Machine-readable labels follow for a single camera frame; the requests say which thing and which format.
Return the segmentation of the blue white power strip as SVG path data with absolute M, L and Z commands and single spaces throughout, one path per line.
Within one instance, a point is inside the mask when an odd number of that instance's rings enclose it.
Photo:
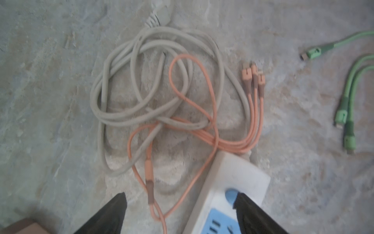
M 239 234 L 233 208 L 239 192 L 258 206 L 265 198 L 271 177 L 234 154 L 217 153 L 201 193 L 184 229 L 185 234 Z

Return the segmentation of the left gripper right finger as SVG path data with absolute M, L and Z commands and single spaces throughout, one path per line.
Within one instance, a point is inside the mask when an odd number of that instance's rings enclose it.
M 238 193 L 233 209 L 242 234 L 289 234 L 244 193 Z

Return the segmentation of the pink charger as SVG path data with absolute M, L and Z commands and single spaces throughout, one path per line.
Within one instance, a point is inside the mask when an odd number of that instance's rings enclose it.
M 25 218 L 1 230 L 1 234 L 50 234 L 36 221 Z

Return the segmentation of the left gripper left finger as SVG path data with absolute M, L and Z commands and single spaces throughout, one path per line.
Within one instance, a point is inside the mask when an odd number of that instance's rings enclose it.
M 126 209 L 126 195 L 124 192 L 118 193 L 84 223 L 75 234 L 120 234 Z

